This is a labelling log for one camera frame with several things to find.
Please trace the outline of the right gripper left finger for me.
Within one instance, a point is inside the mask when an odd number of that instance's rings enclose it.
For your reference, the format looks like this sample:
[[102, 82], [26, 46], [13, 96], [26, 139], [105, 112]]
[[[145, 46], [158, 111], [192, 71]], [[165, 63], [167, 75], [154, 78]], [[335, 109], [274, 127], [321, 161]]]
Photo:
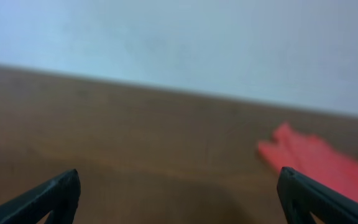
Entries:
[[78, 171], [67, 170], [0, 205], [0, 224], [72, 224], [81, 194]]

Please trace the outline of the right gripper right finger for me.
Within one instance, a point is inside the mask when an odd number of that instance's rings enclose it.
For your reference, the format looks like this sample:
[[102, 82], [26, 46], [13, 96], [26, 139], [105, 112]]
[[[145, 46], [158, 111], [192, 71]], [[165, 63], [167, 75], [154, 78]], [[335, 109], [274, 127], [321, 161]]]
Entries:
[[358, 224], [358, 203], [303, 175], [282, 167], [277, 192], [289, 224]]

